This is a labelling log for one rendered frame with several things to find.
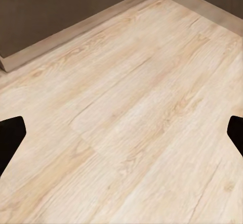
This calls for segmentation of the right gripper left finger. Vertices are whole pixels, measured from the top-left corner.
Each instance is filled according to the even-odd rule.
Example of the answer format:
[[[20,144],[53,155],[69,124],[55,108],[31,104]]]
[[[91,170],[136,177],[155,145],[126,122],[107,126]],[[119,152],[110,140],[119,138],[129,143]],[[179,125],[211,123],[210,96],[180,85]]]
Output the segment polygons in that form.
[[[22,116],[0,121],[0,176],[26,136]]]

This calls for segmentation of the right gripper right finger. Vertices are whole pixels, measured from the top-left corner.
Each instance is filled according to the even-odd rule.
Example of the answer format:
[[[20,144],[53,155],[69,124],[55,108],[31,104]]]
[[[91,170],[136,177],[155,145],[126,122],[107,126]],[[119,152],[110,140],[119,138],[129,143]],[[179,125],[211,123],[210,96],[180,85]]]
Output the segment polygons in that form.
[[[238,116],[231,116],[227,134],[240,151],[243,156],[243,118]]]

